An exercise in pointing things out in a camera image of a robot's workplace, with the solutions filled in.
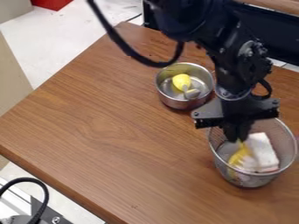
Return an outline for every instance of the red object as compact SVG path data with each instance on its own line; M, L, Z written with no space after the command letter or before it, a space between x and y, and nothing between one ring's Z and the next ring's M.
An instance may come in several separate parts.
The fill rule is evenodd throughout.
M72 0L31 0L33 5L43 7L53 11L59 11Z

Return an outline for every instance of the black cable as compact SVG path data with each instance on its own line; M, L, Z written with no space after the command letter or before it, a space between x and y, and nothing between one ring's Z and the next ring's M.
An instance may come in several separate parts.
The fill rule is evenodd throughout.
M127 23L127 22L129 22L129 21L131 21L131 20L133 20L133 19L135 19L135 18L139 18L141 15L142 15L142 13L139 13L137 16L131 17L131 18L129 18L129 19L123 21L123 22L126 22L126 23Z
M107 31L108 36L122 49L124 53L131 56L133 59L143 63L149 67L167 67L178 60L184 50L184 42L177 42L177 49L173 58L167 62L156 62L148 59L138 52L136 52L130 45L128 45L124 39L118 34L118 32L113 28L113 26L106 20L106 18L101 13L101 10L96 5L94 0L87 0L88 4L94 11L97 18L100 20L101 24Z
M44 211L46 209L46 206L49 202L49 191L48 191L48 189L46 188L46 185L43 182L41 182L40 180L35 179L35 178L16 178L16 179L13 179L12 181L8 182L6 185L4 185L0 189L0 198L5 193L5 191L7 191L11 186L13 186L15 184L18 184L18 183L22 183L22 182L31 182L31 183L37 184L37 185L41 186L41 188L43 188L43 190L44 190L44 194L45 194L44 202L40 206L37 213L27 223L27 224L38 224L39 221L40 221L40 218L41 218L42 214L44 213Z
M265 95L256 95L256 94L251 94L251 96L258 101L263 101L266 99L269 99L271 97L271 94L273 92L273 89L271 85L266 81L266 80L260 80L259 83L268 91L267 94Z

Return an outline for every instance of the yellow object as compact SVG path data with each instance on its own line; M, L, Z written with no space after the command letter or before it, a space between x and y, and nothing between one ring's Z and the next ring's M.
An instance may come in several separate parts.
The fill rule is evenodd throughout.
M172 77L172 83L177 89L184 92L184 87L187 87L187 89L190 88L191 78L188 74L181 73Z
M247 146L238 140L239 149L230 157L228 160L228 164L234 167L242 166L242 162L245 157L251 157L251 151L247 148ZM234 171L229 169L229 175L234 178Z

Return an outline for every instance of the wooden tabletop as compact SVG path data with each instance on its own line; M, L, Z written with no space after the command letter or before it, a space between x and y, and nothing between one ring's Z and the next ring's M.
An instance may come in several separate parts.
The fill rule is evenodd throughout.
M118 30L153 60L172 55L158 31ZM193 44L180 60L213 69ZM99 39L0 118L0 153L109 223L298 223L299 165L261 189L228 184L206 130L159 101L157 72ZM275 68L268 80L299 133L299 75Z
M234 0L299 16L299 0Z

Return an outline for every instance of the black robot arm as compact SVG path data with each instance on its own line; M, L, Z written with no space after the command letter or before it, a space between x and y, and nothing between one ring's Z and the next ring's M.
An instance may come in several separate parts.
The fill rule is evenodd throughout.
M161 67L136 53L102 16L93 0L87 0L110 38L129 56L147 66ZM230 141L245 140L251 124L278 116L279 101L269 99L271 86L264 78L271 72L267 49L231 8L233 0L146 0L155 12L160 30L182 46L194 41L203 46L215 64L216 99L193 111L197 128L220 126ZM251 93L257 83L267 95Z

